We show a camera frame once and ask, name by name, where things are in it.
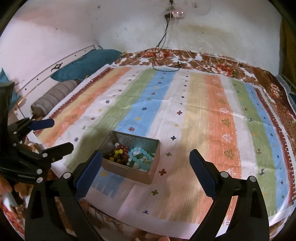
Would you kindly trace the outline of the green jade bangle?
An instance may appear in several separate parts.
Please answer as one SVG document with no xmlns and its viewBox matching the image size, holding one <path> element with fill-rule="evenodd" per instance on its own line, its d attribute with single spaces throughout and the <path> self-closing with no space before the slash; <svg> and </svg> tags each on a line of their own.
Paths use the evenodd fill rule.
<svg viewBox="0 0 296 241">
<path fill-rule="evenodd" d="M 154 160 L 153 156 L 151 156 L 147 152 L 139 152 L 136 151 L 134 153 L 129 152 L 128 153 L 128 163 L 127 166 L 134 169 L 143 169 L 143 170 L 149 170 L 152 166 L 152 161 Z"/>
</svg>

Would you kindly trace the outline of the white headboard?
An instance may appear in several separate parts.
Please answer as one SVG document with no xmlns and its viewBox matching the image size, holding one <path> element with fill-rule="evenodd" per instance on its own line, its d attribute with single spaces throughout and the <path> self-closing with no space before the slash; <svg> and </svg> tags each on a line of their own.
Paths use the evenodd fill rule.
<svg viewBox="0 0 296 241">
<path fill-rule="evenodd" d="M 52 65 L 49 65 L 38 74 L 35 74 L 27 83 L 21 84 L 17 93 L 22 98 L 13 109 L 13 113 L 16 118 L 20 120 L 31 115 L 32 103 L 57 83 L 57 81 L 51 79 L 50 77 L 53 73 L 70 62 L 82 57 L 91 50 L 99 48 L 100 47 L 96 42 L 87 44 L 80 50 L 76 50 L 71 54 L 69 53 L 63 57 L 59 57 Z"/>
</svg>

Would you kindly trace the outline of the teal pillow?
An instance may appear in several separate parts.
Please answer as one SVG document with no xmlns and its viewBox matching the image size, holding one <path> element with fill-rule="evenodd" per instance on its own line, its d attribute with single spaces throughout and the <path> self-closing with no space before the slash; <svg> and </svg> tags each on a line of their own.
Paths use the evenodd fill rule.
<svg viewBox="0 0 296 241">
<path fill-rule="evenodd" d="M 94 49 L 79 59 L 65 65 L 50 77 L 58 82 L 67 80 L 83 81 L 106 64 L 112 64 L 121 57 L 121 52 L 114 49 Z"/>
</svg>

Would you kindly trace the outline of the plastic crate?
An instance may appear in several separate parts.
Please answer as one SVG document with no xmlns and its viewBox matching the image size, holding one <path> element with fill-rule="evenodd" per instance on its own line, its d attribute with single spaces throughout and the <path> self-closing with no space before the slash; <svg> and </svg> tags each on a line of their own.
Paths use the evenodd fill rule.
<svg viewBox="0 0 296 241">
<path fill-rule="evenodd" d="M 296 108 L 296 105 L 295 105 L 295 93 L 292 92 L 292 90 L 289 87 L 288 83 L 283 79 L 282 76 L 278 75 L 278 76 L 276 76 L 276 79 L 282 85 L 282 87 L 285 89 L 288 102 L 290 103 L 290 106 L 292 107 L 292 109 L 295 111 L 295 108 Z"/>
</svg>

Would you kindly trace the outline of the wall power strip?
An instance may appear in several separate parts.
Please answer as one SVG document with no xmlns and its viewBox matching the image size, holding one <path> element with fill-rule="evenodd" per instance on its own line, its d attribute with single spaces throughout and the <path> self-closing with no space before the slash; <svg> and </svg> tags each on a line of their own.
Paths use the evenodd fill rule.
<svg viewBox="0 0 296 241">
<path fill-rule="evenodd" d="M 181 9 L 167 9 L 165 11 L 166 19 L 182 19 L 185 17 L 185 12 Z"/>
</svg>

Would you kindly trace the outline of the grey striped pillow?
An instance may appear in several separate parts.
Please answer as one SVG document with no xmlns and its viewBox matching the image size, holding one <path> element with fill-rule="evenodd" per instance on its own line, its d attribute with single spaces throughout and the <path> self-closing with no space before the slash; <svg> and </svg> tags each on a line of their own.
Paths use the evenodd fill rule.
<svg viewBox="0 0 296 241">
<path fill-rule="evenodd" d="M 64 82 L 59 82 L 58 84 L 53 86 L 43 96 L 41 96 L 31 105 L 31 111 L 33 116 L 45 117 L 80 83 L 80 80 L 67 80 Z"/>
</svg>

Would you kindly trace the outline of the pink metal jewelry box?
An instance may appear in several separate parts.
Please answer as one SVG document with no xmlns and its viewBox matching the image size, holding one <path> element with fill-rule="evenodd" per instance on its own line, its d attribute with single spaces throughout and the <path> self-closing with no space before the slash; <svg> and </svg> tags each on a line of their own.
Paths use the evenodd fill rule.
<svg viewBox="0 0 296 241">
<path fill-rule="evenodd" d="M 160 157 L 160 144 L 157 139 L 110 131 L 99 147 L 103 156 L 102 167 L 109 172 L 144 184 L 151 184 Z M 129 152 L 147 152 L 153 156 L 149 170 L 134 169 L 127 166 Z"/>
</svg>

